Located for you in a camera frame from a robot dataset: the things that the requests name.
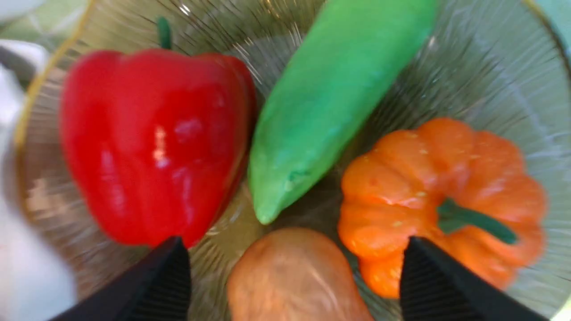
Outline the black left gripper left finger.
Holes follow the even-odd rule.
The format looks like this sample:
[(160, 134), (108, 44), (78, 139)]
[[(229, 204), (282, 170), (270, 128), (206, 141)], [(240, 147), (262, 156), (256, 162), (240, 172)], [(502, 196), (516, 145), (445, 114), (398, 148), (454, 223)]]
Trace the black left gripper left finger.
[(191, 290), (188, 250), (172, 237), (55, 320), (185, 321)]

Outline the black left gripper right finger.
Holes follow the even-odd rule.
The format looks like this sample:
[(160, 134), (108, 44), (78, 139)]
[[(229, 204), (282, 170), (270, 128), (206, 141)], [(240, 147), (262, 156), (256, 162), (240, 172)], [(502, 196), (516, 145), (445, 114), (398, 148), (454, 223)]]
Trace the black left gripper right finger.
[(412, 236), (404, 252), (400, 307), (405, 321), (543, 321), (470, 272), (426, 238)]

